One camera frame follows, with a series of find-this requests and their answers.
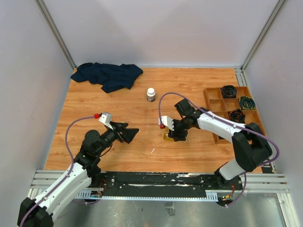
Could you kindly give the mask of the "yellow translucent pill organizer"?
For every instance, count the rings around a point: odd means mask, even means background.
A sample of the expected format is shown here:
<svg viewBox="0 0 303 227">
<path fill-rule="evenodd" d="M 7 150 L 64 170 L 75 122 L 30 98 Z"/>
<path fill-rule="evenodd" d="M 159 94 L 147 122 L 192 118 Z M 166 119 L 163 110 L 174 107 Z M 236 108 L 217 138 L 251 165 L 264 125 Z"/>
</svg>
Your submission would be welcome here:
<svg viewBox="0 0 303 227">
<path fill-rule="evenodd" d="M 165 141 L 172 141 L 172 142 L 174 142 L 174 139 L 169 137 L 169 128 L 167 126 L 164 129 L 163 139 Z"/>
</svg>

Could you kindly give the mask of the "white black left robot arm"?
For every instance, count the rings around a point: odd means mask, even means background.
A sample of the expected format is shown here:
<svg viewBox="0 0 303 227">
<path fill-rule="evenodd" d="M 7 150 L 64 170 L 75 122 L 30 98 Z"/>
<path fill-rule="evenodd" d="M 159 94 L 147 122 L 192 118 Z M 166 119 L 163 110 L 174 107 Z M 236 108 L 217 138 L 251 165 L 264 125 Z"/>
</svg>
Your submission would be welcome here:
<svg viewBox="0 0 303 227">
<path fill-rule="evenodd" d="M 138 132 L 138 128 L 129 128 L 124 122 L 111 122 L 103 134 L 97 130 L 88 131 L 67 170 L 40 195 L 21 202 L 17 226 L 52 227 L 59 214 L 82 190 L 101 183 L 98 166 L 101 153 L 115 141 L 129 144 Z"/>
</svg>

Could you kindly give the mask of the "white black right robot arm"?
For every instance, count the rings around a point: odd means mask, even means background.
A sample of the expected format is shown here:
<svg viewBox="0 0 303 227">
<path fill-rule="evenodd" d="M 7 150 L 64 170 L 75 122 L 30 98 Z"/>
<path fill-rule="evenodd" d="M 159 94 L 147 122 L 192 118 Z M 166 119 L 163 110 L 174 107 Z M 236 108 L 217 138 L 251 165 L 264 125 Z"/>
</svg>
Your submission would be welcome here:
<svg viewBox="0 0 303 227">
<path fill-rule="evenodd" d="M 226 189 L 231 185 L 232 179 L 240 174 L 254 171 L 273 154 L 256 123 L 229 121 L 205 108 L 195 109 L 186 99 L 175 104 L 175 108 L 181 117 L 180 120 L 168 116 L 159 118 L 159 125 L 168 128 L 169 138 L 174 141 L 185 141 L 187 131 L 197 128 L 210 131 L 232 144 L 234 158 L 214 173 L 214 183 L 219 189 Z"/>
</svg>

